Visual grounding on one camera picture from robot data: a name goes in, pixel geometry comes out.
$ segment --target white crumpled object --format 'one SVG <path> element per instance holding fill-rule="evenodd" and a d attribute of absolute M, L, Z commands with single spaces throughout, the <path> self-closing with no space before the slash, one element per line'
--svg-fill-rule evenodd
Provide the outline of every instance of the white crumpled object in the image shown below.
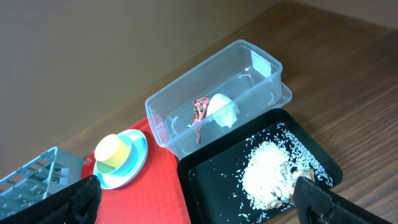
<path fill-rule="evenodd" d="M 221 109 L 223 106 L 227 105 L 228 103 L 231 102 L 231 99 L 229 99 L 227 96 L 218 93 L 215 96 L 213 96 L 209 102 L 209 105 L 207 107 L 207 112 L 206 116 L 210 116 L 219 109 Z M 233 104 L 229 106 L 228 108 L 223 108 L 223 111 L 220 112 L 220 114 L 217 114 L 215 117 L 215 121 L 217 122 L 218 125 L 221 127 L 232 127 L 232 124 L 234 124 L 238 119 L 236 117 L 236 114 L 239 113 L 238 107 Z"/>

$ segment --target candy bar wrapper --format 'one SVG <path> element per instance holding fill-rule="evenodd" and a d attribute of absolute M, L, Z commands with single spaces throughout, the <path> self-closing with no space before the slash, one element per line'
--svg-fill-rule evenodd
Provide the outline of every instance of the candy bar wrapper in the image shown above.
<path fill-rule="evenodd" d="M 192 125 L 199 123 L 199 121 L 206 118 L 206 110 L 209 105 L 209 96 L 204 96 L 193 101 L 193 121 Z M 201 127 L 195 130 L 197 137 L 197 145 L 200 144 Z"/>

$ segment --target transparent box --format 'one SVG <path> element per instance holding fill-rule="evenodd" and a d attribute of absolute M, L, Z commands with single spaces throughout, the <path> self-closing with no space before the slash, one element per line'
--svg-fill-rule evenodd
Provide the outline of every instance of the transparent box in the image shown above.
<path fill-rule="evenodd" d="M 237 40 L 149 97 L 150 128 L 160 147 L 179 159 L 224 136 L 256 116 L 292 99 L 281 82 L 282 64 L 259 47 Z M 193 101 L 221 93 L 232 101 L 192 126 Z M 237 121 L 221 127 L 215 118 L 237 107 Z M 201 141 L 196 142 L 197 128 Z"/>

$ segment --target red tray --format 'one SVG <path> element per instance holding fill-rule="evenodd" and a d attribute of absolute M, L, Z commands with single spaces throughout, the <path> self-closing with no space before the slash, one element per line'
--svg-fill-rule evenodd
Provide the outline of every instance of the red tray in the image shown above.
<path fill-rule="evenodd" d="M 130 129 L 145 134 L 147 160 L 130 183 L 120 189 L 102 191 L 96 223 L 190 223 L 174 155 L 156 144 L 147 118 Z M 81 178 L 93 174 L 94 163 L 92 152 L 83 164 Z"/>

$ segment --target gray plastic basket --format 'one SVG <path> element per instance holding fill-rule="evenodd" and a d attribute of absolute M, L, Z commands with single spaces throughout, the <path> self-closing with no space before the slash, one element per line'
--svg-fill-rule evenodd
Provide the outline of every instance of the gray plastic basket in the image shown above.
<path fill-rule="evenodd" d="M 53 147 L 0 180 L 0 220 L 80 180 L 84 160 Z"/>

